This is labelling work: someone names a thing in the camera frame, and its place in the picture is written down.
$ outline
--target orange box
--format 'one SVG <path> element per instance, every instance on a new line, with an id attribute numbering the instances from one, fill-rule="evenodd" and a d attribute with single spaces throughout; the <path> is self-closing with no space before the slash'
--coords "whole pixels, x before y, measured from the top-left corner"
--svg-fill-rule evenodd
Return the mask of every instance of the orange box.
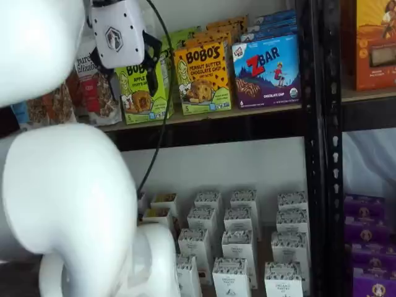
<path id="1" fill-rule="evenodd" d="M 241 16 L 241 17 L 233 17 L 231 19 L 226 19 L 226 20 L 219 20 L 217 22 L 212 22 L 212 23 L 207 24 L 206 29 L 210 30 L 212 28 L 233 25 L 233 24 L 237 24 L 237 23 L 241 27 L 241 33 L 246 33 L 248 31 L 248 25 L 249 25 L 248 24 L 249 23 L 248 15 Z"/>
<path id="2" fill-rule="evenodd" d="M 341 1 L 342 58 L 357 90 L 396 85 L 396 1 Z"/>

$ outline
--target snack bag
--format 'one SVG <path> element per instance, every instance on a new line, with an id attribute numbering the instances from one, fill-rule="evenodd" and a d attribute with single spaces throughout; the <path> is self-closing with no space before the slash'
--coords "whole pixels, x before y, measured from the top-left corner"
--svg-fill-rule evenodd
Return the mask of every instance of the snack bag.
<path id="1" fill-rule="evenodd" d="M 114 98 L 110 83 L 98 72 L 90 59 L 90 53 L 95 46 L 94 37 L 83 38 L 75 68 L 80 78 L 90 124 L 94 126 L 115 124 L 122 121 L 119 98 Z"/>

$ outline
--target product packaging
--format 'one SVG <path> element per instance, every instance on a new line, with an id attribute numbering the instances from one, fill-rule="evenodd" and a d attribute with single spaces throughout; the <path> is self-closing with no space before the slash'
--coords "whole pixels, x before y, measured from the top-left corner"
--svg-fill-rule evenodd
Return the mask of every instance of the product packaging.
<path id="1" fill-rule="evenodd" d="M 176 238 L 176 232 L 173 226 L 173 219 L 169 209 L 147 209 L 143 215 L 144 223 L 159 223 L 169 228 L 173 238 Z"/>
<path id="2" fill-rule="evenodd" d="M 298 264 L 265 263 L 265 292 L 270 297 L 303 297 L 303 284 Z"/>
<path id="3" fill-rule="evenodd" d="M 308 200 L 305 192 L 292 192 L 278 195 L 278 209 L 306 209 L 308 210 Z"/>
<path id="4" fill-rule="evenodd" d="M 353 268 L 354 297 L 393 296 L 396 291 L 396 273 L 372 267 Z"/>
<path id="5" fill-rule="evenodd" d="M 306 209 L 286 209 L 277 212 L 277 231 L 303 232 L 307 236 L 308 261 L 311 265 L 311 250 L 309 240 L 309 219 Z"/>
<path id="6" fill-rule="evenodd" d="M 252 230 L 254 238 L 257 238 L 250 207 L 232 207 L 227 209 L 224 215 L 224 226 L 226 231 Z"/>
<path id="7" fill-rule="evenodd" d="M 178 254 L 176 265 L 181 297 L 202 297 L 196 256 Z"/>
<path id="8" fill-rule="evenodd" d="M 246 259 L 216 258 L 213 281 L 217 297 L 251 297 Z"/>
<path id="9" fill-rule="evenodd" d="M 190 39 L 193 37 L 195 32 L 200 32 L 201 27 L 191 27 L 187 28 L 184 30 L 179 30 L 176 32 L 170 33 L 170 38 L 171 38 L 171 45 L 173 48 L 173 51 L 182 48 L 185 46 L 186 40 Z M 161 59 L 165 61 L 166 64 L 166 70 L 168 71 L 168 75 L 171 75 L 171 55 L 170 55 L 170 50 L 169 50 L 169 44 L 168 40 L 166 39 L 166 36 L 164 36 L 162 39 L 162 48 L 161 48 Z M 176 75 L 174 79 L 174 85 L 173 85 L 173 91 L 172 91 L 172 101 L 173 102 L 180 102 L 180 93 L 179 93 L 179 86 L 178 82 L 176 80 Z"/>
<path id="10" fill-rule="evenodd" d="M 256 190 L 240 190 L 233 191 L 231 195 L 231 207 L 249 207 L 254 232 L 259 241 L 262 240 L 260 207 L 257 206 L 257 191 Z"/>
<path id="11" fill-rule="evenodd" d="M 253 21 L 253 25 L 272 24 L 287 19 L 293 19 L 295 17 L 296 11 L 294 9 L 290 9 L 288 11 L 279 11 L 274 14 L 267 14 L 256 17 Z"/>
<path id="12" fill-rule="evenodd" d="M 240 108 L 299 102 L 301 95 L 296 35 L 232 47 Z"/>
<path id="13" fill-rule="evenodd" d="M 172 194 L 157 194 L 154 200 L 151 202 L 152 209 L 169 209 L 173 218 L 174 230 L 176 236 L 180 234 L 180 218 L 179 218 L 179 205 L 178 205 L 178 195 L 176 193 Z"/>
<path id="14" fill-rule="evenodd" d="M 224 258 L 247 260 L 247 274 L 252 289 L 258 289 L 257 282 L 257 246 L 252 231 L 225 231 L 222 248 Z"/>
<path id="15" fill-rule="evenodd" d="M 372 217 L 385 219 L 385 199 L 383 197 L 345 194 L 344 214 L 351 217 Z"/>
<path id="16" fill-rule="evenodd" d="M 94 36 L 83 37 L 77 53 L 75 69 L 88 111 L 90 124 L 95 126 L 115 124 L 123 120 L 119 97 L 114 97 L 112 85 L 103 74 L 98 72 L 91 61 L 90 54 L 96 47 Z M 113 88 L 118 88 L 116 79 Z"/>
<path id="17" fill-rule="evenodd" d="M 367 267 L 396 270 L 396 246 L 393 244 L 353 243 L 351 260 Z"/>
<path id="18" fill-rule="evenodd" d="M 182 229 L 179 235 L 180 252 L 197 257 L 198 276 L 201 284 L 211 285 L 213 256 L 207 229 Z"/>
<path id="19" fill-rule="evenodd" d="M 302 232 L 273 232 L 271 247 L 273 260 L 275 262 L 298 262 L 300 264 L 304 295 L 309 296 L 310 272 L 306 234 Z"/>
<path id="20" fill-rule="evenodd" d="M 387 244 L 390 239 L 390 228 L 384 220 L 345 217 L 344 239 L 346 243 Z"/>
<path id="21" fill-rule="evenodd" d="M 213 29 L 216 27 L 239 24 L 241 33 L 244 33 L 244 32 L 246 32 L 246 29 L 248 28 L 248 26 L 247 26 L 248 23 L 249 23 L 249 17 L 248 17 L 248 15 L 244 15 L 241 17 L 233 17 L 231 19 L 219 20 L 217 22 L 209 23 L 209 24 L 207 24 L 206 29 L 210 30 L 210 29 Z"/>
<path id="22" fill-rule="evenodd" d="M 231 109 L 228 43 L 210 41 L 175 51 L 183 114 Z"/>
<path id="23" fill-rule="evenodd" d="M 222 254 L 221 237 L 218 235 L 215 209 L 211 207 L 193 207 L 187 216 L 187 221 L 190 229 L 207 229 L 213 255 L 216 257 Z"/>

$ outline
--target white carton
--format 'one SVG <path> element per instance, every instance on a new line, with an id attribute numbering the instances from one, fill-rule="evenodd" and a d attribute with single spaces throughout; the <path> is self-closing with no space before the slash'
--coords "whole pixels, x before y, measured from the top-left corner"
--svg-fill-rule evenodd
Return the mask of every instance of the white carton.
<path id="1" fill-rule="evenodd" d="M 299 262 L 304 295 L 309 295 L 309 262 L 306 234 L 302 232 L 273 232 L 273 260 L 279 263 Z"/>
<path id="2" fill-rule="evenodd" d="M 253 228 L 259 241 L 262 240 L 260 208 L 257 206 L 257 191 L 242 190 L 234 191 L 231 195 L 231 207 L 250 207 L 253 222 Z"/>
<path id="3" fill-rule="evenodd" d="M 306 209 L 308 210 L 308 200 L 305 192 L 293 192 L 278 195 L 278 208 L 279 210 L 285 209 Z"/>
<path id="4" fill-rule="evenodd" d="M 246 259 L 216 258 L 213 281 L 217 297 L 251 297 Z"/>
<path id="5" fill-rule="evenodd" d="M 299 267 L 295 263 L 265 263 L 264 283 L 268 297 L 303 297 Z"/>
<path id="6" fill-rule="evenodd" d="M 286 209 L 277 212 L 277 231 L 295 231 L 307 234 L 308 261 L 311 266 L 311 251 L 309 240 L 309 219 L 306 209 Z"/>
<path id="7" fill-rule="evenodd" d="M 232 207 L 227 209 L 224 215 L 224 226 L 226 231 L 252 230 L 253 236 L 256 238 L 250 207 Z"/>
<path id="8" fill-rule="evenodd" d="M 152 209 L 169 209 L 173 217 L 173 225 L 176 234 L 179 234 L 181 222 L 179 217 L 178 195 L 176 193 L 157 194 L 150 205 Z"/>
<path id="9" fill-rule="evenodd" d="M 197 269 L 200 283 L 211 285 L 213 257 L 210 250 L 209 233 L 207 229 L 182 229 L 179 236 L 181 254 L 197 257 Z"/>
<path id="10" fill-rule="evenodd" d="M 144 212 L 142 221 L 144 223 L 159 223 L 165 225 L 176 239 L 176 232 L 173 226 L 173 219 L 169 209 L 147 209 Z"/>
<path id="11" fill-rule="evenodd" d="M 257 248 L 252 231 L 225 231 L 222 247 L 224 258 L 247 260 L 247 274 L 249 275 L 250 287 L 257 289 Z"/>
<path id="12" fill-rule="evenodd" d="M 181 297 L 202 297 L 196 257 L 178 254 L 176 265 Z"/>
<path id="13" fill-rule="evenodd" d="M 208 229 L 213 255 L 222 254 L 221 237 L 218 236 L 216 210 L 211 207 L 193 207 L 187 216 L 190 229 Z"/>

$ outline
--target white wall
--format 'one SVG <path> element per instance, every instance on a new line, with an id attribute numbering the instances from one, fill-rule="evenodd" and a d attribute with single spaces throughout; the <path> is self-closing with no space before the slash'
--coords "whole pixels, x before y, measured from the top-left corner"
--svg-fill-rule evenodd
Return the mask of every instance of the white wall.
<path id="1" fill-rule="evenodd" d="M 153 150 L 124 152 L 123 157 L 139 185 Z M 300 137 L 228 144 L 163 148 L 144 191 L 177 192 L 184 213 L 200 189 L 218 189 L 226 200 L 233 189 L 258 191 L 262 221 L 275 223 L 277 194 L 306 190 L 304 142 Z"/>

